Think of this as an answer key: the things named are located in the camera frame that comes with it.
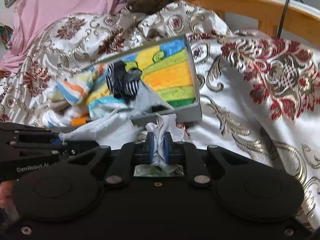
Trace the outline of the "person's left hand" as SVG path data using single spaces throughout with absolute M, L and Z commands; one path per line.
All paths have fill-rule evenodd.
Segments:
M 3 208 L 14 207 L 12 200 L 12 188 L 15 185 L 15 180 L 3 181 L 0 185 L 0 206 Z

